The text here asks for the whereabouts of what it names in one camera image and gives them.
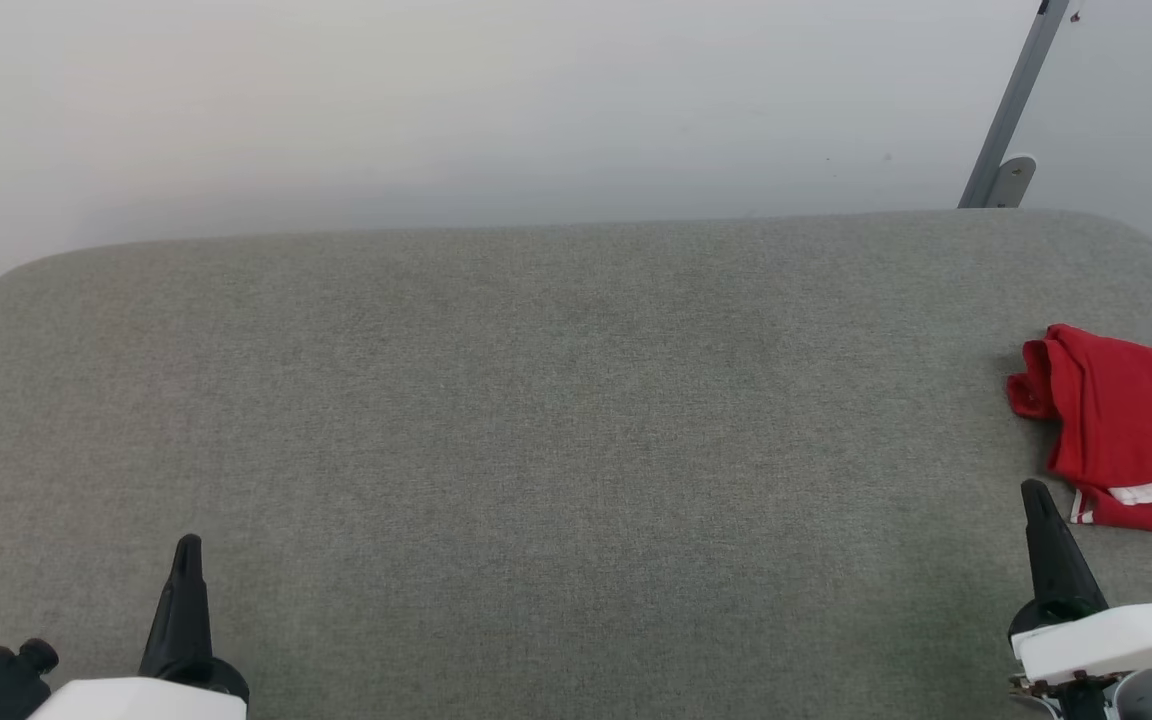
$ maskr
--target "gray metal bar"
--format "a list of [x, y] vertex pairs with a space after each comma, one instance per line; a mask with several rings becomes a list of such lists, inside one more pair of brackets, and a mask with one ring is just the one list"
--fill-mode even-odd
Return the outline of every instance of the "gray metal bar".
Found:
[[1020, 58], [1016, 59], [1016, 67], [1011, 69], [1011, 78], [1007, 81], [1007, 90], [998, 103], [998, 112], [993, 115], [988, 135], [984, 136], [984, 145], [980, 146], [972, 176], [968, 179], [968, 185], [963, 190], [963, 199], [958, 200], [960, 209], [984, 209], [984, 202], [990, 197], [998, 174], [998, 165], [1002, 164], [1002, 156], [1011, 143], [1011, 134], [1016, 132], [1020, 113], [1029, 100], [1029, 91], [1034, 88], [1047, 48], [1052, 46], [1052, 38], [1056, 37], [1056, 30], [1064, 22], [1064, 10], [1068, 9], [1069, 0], [1043, 0], [1043, 5], [1039, 5], [1038, 15], [1025, 37], [1025, 45], [1021, 47]]

